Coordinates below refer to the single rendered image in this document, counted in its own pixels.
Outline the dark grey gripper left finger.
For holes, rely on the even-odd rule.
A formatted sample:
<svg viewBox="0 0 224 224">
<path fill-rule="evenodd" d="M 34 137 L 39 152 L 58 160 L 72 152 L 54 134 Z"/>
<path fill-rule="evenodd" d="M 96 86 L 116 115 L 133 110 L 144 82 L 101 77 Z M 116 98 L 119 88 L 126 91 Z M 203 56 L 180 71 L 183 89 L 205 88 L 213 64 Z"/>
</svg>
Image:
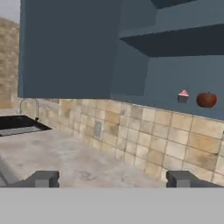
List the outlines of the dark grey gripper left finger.
<svg viewBox="0 0 224 224">
<path fill-rule="evenodd" d="M 35 171 L 25 180 L 8 184 L 8 187 L 59 187 L 59 171 Z"/>
</svg>

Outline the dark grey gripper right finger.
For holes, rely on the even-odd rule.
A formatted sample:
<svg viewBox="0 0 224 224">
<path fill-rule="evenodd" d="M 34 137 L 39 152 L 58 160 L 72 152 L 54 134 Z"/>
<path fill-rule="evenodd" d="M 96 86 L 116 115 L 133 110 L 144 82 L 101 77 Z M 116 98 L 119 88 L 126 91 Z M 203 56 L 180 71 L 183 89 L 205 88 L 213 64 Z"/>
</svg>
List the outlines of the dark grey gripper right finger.
<svg viewBox="0 0 224 224">
<path fill-rule="evenodd" d="M 213 188 L 219 185 L 197 178 L 189 171 L 168 171 L 166 173 L 167 187 L 198 187 Z"/>
</svg>

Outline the red apple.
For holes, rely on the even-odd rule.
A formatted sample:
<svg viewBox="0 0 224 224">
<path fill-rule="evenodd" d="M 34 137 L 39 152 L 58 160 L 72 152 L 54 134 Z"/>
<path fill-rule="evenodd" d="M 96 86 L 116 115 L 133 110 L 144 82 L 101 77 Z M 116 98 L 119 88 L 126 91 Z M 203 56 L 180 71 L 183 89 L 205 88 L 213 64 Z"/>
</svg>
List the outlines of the red apple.
<svg viewBox="0 0 224 224">
<path fill-rule="evenodd" d="M 217 102 L 217 96 L 210 92 L 200 93 L 197 96 L 196 102 L 199 107 L 212 108 Z"/>
</svg>

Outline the blue cabinet door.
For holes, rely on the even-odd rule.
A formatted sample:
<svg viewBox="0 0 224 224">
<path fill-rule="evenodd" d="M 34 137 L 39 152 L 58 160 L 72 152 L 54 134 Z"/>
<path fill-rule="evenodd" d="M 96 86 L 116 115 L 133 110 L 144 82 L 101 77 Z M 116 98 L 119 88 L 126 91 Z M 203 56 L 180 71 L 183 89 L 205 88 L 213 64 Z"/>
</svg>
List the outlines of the blue cabinet door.
<svg viewBox="0 0 224 224">
<path fill-rule="evenodd" d="M 20 0 L 17 94 L 107 99 L 122 0 Z"/>
</svg>

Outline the black sink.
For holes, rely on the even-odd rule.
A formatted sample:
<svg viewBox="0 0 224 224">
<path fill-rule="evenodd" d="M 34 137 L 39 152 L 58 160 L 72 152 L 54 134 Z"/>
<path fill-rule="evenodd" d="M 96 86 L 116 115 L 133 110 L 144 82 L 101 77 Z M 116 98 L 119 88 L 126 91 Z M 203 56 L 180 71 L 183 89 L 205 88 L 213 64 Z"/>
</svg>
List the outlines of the black sink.
<svg viewBox="0 0 224 224">
<path fill-rule="evenodd" d="M 27 115 L 0 116 L 0 137 L 50 130 L 51 128 Z"/>
</svg>

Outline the silver tap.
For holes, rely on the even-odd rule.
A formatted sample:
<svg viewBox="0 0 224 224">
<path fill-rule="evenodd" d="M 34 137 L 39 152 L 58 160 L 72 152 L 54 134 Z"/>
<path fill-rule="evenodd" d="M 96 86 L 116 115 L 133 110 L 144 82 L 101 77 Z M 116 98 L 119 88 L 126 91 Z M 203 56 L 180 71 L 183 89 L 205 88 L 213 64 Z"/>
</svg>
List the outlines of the silver tap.
<svg viewBox="0 0 224 224">
<path fill-rule="evenodd" d="M 34 113 L 34 118 L 35 118 L 35 121 L 37 122 L 39 120 L 39 101 L 35 98 L 23 98 L 20 100 L 19 104 L 18 104 L 18 113 L 21 115 L 22 114 L 22 106 L 23 106 L 23 103 L 24 102 L 28 102 L 29 100 L 32 100 L 34 101 L 33 104 L 29 104 L 27 106 L 27 108 L 29 110 L 31 109 L 35 109 L 35 113 Z"/>
</svg>

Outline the pink frosted cupcake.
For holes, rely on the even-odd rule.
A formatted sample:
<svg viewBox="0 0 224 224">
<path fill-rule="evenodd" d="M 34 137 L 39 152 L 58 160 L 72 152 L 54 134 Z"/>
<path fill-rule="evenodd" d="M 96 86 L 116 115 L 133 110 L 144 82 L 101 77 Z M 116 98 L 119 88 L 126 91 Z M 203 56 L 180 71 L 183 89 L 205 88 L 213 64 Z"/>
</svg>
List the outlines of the pink frosted cupcake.
<svg viewBox="0 0 224 224">
<path fill-rule="evenodd" d="M 186 103 L 187 100 L 189 98 L 189 94 L 187 93 L 186 90 L 182 90 L 179 94 L 178 94 L 178 102 L 181 103 Z"/>
</svg>

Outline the grey wall socket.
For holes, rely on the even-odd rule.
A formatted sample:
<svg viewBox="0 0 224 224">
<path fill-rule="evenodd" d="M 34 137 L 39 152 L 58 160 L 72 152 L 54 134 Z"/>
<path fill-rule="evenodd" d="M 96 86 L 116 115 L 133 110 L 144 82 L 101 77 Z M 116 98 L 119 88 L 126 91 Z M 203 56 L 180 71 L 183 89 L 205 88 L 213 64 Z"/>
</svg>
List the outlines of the grey wall socket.
<svg viewBox="0 0 224 224">
<path fill-rule="evenodd" d="M 101 121 L 94 122 L 94 136 L 99 138 L 102 137 L 102 122 Z"/>
</svg>

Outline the blue open wall cabinet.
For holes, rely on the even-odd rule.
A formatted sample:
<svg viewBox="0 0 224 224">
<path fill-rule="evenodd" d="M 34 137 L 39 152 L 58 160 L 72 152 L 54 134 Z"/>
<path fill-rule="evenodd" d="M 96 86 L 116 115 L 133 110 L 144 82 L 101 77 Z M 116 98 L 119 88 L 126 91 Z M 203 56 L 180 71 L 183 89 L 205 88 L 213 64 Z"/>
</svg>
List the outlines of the blue open wall cabinet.
<svg viewBox="0 0 224 224">
<path fill-rule="evenodd" d="M 224 120 L 224 0 L 152 0 L 149 23 L 124 20 L 110 98 Z M 186 90 L 186 103 L 178 94 Z M 199 107 L 198 94 L 217 96 Z"/>
</svg>

